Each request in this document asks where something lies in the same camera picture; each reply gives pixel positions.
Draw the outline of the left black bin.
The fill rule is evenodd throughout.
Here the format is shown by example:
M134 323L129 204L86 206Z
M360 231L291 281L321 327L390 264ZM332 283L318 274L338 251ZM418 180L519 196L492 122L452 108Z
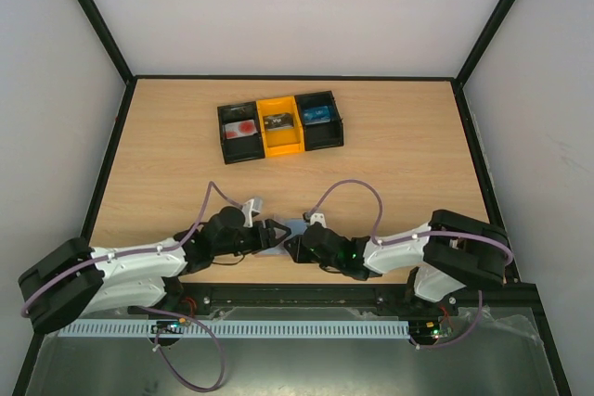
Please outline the left black bin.
M263 131L255 101L219 106L217 117L225 164L265 157Z

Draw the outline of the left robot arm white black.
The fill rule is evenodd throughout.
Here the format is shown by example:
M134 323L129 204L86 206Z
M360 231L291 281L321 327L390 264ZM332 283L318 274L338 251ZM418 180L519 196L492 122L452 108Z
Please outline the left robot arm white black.
M183 275L210 267L218 256L246 256L273 248L291 229L256 220L249 206L226 206L188 230L127 248L92 247L83 237L62 243L18 279L21 315L34 332L49 334L80 316L126 306L155 307Z

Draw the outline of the right black bin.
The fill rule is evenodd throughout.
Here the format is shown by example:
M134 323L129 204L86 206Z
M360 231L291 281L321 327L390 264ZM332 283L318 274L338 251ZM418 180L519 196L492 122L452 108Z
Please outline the right black bin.
M344 145L342 118L331 91L297 95L294 99L306 151Z

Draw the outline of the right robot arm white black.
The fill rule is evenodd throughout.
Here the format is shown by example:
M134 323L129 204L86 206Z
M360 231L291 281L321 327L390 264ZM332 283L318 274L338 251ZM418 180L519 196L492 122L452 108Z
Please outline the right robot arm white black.
M329 229L318 214L284 248L297 263L315 263L359 281L410 268L405 303L417 314L463 288L502 287L513 262L504 230L447 210L434 211L429 222L399 234L352 238Z

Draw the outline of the black enclosure frame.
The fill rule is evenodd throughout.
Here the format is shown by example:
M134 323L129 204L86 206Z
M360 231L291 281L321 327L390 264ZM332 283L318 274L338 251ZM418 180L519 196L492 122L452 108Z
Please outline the black enclosure frame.
M473 45L471 52L464 61L462 68L456 77L439 77L439 76L364 76L364 75L293 75L293 74L278 74L278 75L211 75L211 74L192 74L192 75L134 75L129 69L123 57L120 48L109 30L109 26L101 16L97 4L94 0L77 0L81 9L87 16L90 24L99 38L100 42L106 49L111 62L122 77L125 90L121 101L118 115L110 135L110 141L107 146L107 151L101 164L101 169L97 177L97 183L90 200L87 214L84 219L82 228L82 236L90 236L92 229L94 229L97 220L99 204L103 199L105 188L110 170L115 158L117 146L120 143L123 126L126 115L132 102L132 95L135 91L137 81L140 79L175 79L175 80L233 80L233 81L387 81L387 82L450 82L454 92L454 98L458 107L458 115L461 119L462 127L465 133L466 142L470 150L473 167L478 180L478 184L482 193L482 198L487 210L487 216L491 223L500 224L504 227L501 217L500 209L497 203L495 190L492 184L492 179L486 161L484 158L484 151L479 148L479 138L477 136L475 124L471 120L471 113L469 110L468 101L464 95L463 87L470 79L474 69L477 67L479 61L483 57L486 49L491 44L493 38L498 32L502 22L508 15L516 0L498 0L497 4L489 16L484 28L482 29L477 41ZM571 390L567 377L562 368L562 362L556 349L553 336L550 331L547 316L544 309L541 308L542 314L536 315L536 326L541 335L544 335L544 348L551 369L553 381L556 390L560 395L571 395ZM12 395L25 395L26 391L31 386L32 374L34 366L39 357L44 337L41 334L33 334L30 346L27 350L23 365L19 372L19 377Z

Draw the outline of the yellow middle bin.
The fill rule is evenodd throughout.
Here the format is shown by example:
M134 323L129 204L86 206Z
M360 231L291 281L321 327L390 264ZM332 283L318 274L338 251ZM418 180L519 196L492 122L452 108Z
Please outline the yellow middle bin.
M294 96L256 102L267 158L305 152L302 120Z

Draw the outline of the black bin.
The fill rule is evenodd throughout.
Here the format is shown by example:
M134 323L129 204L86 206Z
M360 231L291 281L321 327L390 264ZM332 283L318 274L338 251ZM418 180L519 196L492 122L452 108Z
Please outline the black bin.
M331 91L297 95L294 99L306 151L344 145L342 118Z
M217 117L225 164L265 157L263 131L255 101L219 106Z

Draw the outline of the white red card in bin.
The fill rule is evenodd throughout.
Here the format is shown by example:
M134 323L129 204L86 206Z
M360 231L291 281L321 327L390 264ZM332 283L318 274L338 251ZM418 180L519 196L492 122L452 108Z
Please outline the white red card in bin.
M227 140L249 137L258 134L255 120L234 121L224 125L225 138Z

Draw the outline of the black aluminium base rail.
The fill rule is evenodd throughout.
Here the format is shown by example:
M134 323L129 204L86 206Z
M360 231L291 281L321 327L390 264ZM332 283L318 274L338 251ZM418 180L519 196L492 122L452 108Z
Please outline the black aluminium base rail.
M379 316L420 320L456 315L475 307L475 291L460 290L438 303L412 295L404 284L395 285L264 285L183 284L155 305L157 309L207 316L235 308L352 308Z

